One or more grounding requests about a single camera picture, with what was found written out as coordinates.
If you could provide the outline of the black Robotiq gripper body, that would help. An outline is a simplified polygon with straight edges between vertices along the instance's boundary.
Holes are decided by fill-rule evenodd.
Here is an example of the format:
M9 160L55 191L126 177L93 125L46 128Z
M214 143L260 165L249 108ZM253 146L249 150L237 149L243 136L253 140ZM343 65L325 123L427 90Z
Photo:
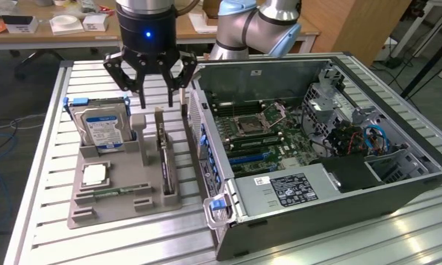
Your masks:
M169 67L180 58L176 46L176 9L170 7L157 14L137 14L116 8L122 45L136 54L142 54L146 74L158 74L157 58L162 57Z

